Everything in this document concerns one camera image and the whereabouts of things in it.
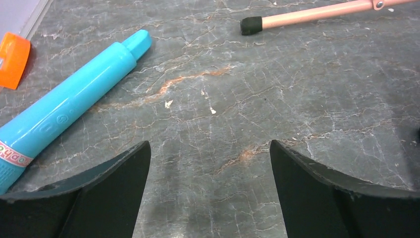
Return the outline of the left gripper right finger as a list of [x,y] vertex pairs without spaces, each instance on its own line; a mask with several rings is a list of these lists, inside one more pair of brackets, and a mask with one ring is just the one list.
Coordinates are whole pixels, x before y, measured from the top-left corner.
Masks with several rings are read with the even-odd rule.
[[288,237],[419,237],[418,192],[349,176],[277,140],[269,152]]

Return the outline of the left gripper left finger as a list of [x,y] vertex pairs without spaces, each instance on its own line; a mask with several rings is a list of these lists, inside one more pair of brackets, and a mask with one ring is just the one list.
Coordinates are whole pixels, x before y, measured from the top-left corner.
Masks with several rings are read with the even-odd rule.
[[0,198],[3,238],[130,238],[151,163],[141,142],[70,178]]

